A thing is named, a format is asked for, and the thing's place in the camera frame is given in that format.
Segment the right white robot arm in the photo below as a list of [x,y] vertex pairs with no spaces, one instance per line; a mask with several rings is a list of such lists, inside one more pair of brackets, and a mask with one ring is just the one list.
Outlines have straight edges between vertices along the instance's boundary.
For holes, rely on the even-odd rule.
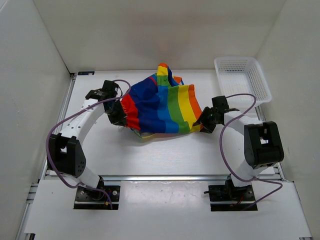
[[[241,94],[217,96],[212,98],[212,107],[205,107],[194,127],[202,126],[201,132],[211,134],[217,125],[223,128],[219,135],[219,150],[222,160],[230,172],[230,184],[225,186],[224,193],[230,200],[238,199],[243,188],[258,179],[258,175],[265,169],[283,161],[284,150],[278,126],[273,121],[262,122],[256,118],[246,116],[257,102],[257,98],[250,93],[244,96],[253,98],[252,105],[242,113],[237,108],[230,108],[228,98]],[[225,130],[231,128],[243,136],[244,160],[233,170],[227,161],[223,150]]]

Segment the rainbow striped shorts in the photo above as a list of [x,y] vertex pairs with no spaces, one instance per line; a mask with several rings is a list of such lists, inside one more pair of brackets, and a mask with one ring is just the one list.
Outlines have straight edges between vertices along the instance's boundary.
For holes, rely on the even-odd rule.
[[185,85],[169,66],[160,63],[157,72],[131,86],[121,101],[126,108],[126,127],[138,135],[189,134],[202,110],[195,86]]

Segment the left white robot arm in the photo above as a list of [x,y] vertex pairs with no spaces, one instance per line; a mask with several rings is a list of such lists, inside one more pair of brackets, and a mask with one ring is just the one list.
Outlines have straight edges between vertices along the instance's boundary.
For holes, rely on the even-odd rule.
[[87,167],[82,148],[83,142],[102,115],[107,115],[111,124],[125,126],[127,115],[121,105],[121,98],[127,94],[120,90],[120,80],[105,80],[99,89],[93,89],[85,96],[79,112],[67,117],[54,126],[46,139],[47,166],[69,188],[64,177],[75,181],[74,187],[87,188],[93,200],[100,200],[105,194],[102,178]]

